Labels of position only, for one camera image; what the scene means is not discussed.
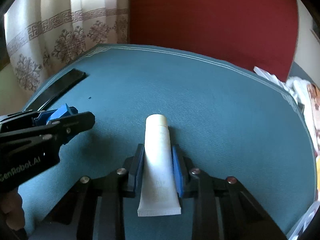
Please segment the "left hand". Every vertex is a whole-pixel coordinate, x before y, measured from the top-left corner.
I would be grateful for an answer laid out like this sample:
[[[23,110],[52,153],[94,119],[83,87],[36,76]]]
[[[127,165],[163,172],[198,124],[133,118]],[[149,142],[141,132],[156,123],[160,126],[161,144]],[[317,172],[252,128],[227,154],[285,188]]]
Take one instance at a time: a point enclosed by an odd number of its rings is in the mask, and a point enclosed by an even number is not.
[[[14,189],[1,198],[1,211],[6,215],[6,223],[11,230],[18,231],[25,226],[22,204],[23,200],[18,189]]]

